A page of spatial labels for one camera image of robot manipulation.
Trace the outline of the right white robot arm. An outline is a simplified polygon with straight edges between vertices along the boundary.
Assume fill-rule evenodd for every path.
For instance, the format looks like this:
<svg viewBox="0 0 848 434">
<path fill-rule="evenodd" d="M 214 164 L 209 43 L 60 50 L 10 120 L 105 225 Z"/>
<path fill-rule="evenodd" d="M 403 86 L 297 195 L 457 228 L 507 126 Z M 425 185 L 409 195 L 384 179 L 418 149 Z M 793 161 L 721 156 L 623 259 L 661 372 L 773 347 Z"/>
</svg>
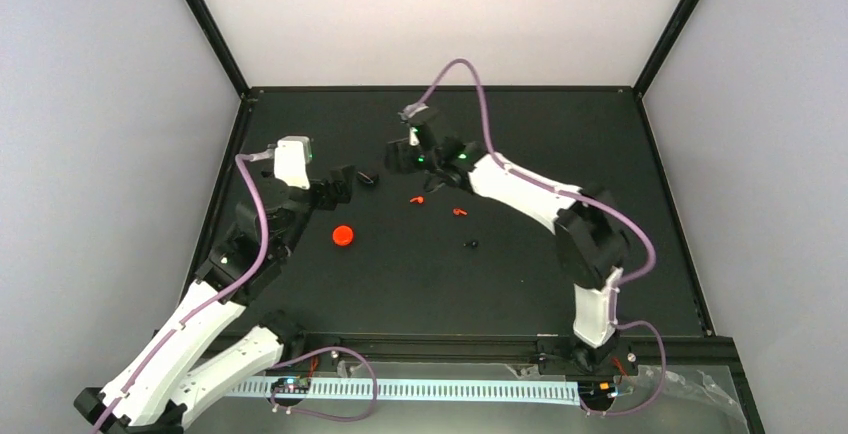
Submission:
<svg viewBox="0 0 848 434">
<path fill-rule="evenodd" d="M 389 142 L 384 165 L 398 174 L 425 172 L 440 186 L 500 202 L 545 227 L 574 291 L 573 337 L 566 357 L 580 373 L 599 374 L 618 343 L 617 300 L 629 243 L 598 193 L 557 188 L 477 142 L 464 143 L 424 125 Z"/>
</svg>

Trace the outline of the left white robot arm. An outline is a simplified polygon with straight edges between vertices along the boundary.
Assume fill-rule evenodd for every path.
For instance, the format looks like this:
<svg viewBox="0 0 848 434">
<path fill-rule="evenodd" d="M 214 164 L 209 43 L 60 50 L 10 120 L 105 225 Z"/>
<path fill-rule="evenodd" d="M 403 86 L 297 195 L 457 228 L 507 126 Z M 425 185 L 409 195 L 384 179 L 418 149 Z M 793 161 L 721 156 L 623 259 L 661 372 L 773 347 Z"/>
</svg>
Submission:
<svg viewBox="0 0 848 434">
<path fill-rule="evenodd" d="M 350 202 L 355 169 L 331 170 L 300 187 L 266 175 L 245 178 L 251 199 L 200 265 L 183 299 L 142 352 L 103 387 L 86 387 L 75 410 L 97 433 L 182 433 L 253 374 L 298 359 L 304 329 L 284 311 L 267 313 L 209 359 L 223 330 L 282 272 L 312 215 Z"/>
</svg>

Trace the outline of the black glossy earbud charging case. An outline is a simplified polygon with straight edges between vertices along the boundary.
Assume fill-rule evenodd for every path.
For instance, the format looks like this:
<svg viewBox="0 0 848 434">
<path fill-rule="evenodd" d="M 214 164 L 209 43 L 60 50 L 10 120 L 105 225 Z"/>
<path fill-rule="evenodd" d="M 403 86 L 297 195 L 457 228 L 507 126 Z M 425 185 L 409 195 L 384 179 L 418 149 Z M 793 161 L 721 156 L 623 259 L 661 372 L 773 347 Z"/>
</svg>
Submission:
<svg viewBox="0 0 848 434">
<path fill-rule="evenodd" d="M 356 172 L 356 179 L 362 186 L 374 188 L 379 184 L 380 175 L 376 171 L 360 170 Z"/>
</svg>

